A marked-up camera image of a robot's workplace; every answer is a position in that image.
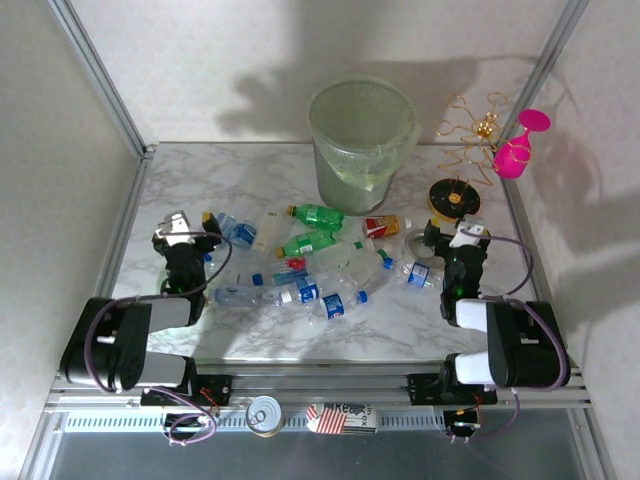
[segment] trash bin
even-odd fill
[[[348,77],[318,93],[309,122],[320,196],[347,215],[382,204],[421,130],[411,101],[370,76]]]

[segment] pink wine glass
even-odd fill
[[[545,132],[551,127],[551,119],[540,110],[529,108],[518,115],[524,134],[506,142],[496,153],[493,163],[495,171],[502,178],[518,178],[527,168],[531,159],[531,132]]]

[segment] round black base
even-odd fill
[[[454,203],[451,196],[458,196],[460,201]],[[431,185],[429,189],[429,207],[441,219],[455,223],[467,214],[475,214],[480,210],[478,191],[466,182],[454,178],[446,178]]]

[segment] marble surface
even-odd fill
[[[419,146],[396,175],[379,213],[396,213],[423,227],[431,217],[428,187],[446,174],[436,168],[442,147]],[[515,236],[502,188],[479,188],[479,214],[494,235]],[[277,201],[286,205],[318,203],[310,145],[161,144],[142,194],[118,277],[116,297],[156,291],[164,259],[152,248],[156,224],[183,209],[192,223],[203,210],[249,212],[258,220]],[[306,230],[286,223],[282,238]],[[340,232],[347,241],[361,237],[360,218],[347,217]],[[401,238],[393,239],[399,244]],[[241,260],[239,252],[236,261]],[[482,279],[485,293],[498,294],[525,274],[521,252],[493,242]],[[150,335],[149,350],[211,361],[438,361],[452,352],[486,348],[484,334],[450,327],[439,313],[439,290],[421,293],[390,285],[370,295],[370,302],[344,318],[311,325],[294,308],[230,309],[209,305],[192,327]],[[520,295],[532,298],[529,287]]]

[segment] metal can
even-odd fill
[[[245,414],[249,430],[260,437],[273,437],[284,424],[280,404],[273,397],[256,398]]]

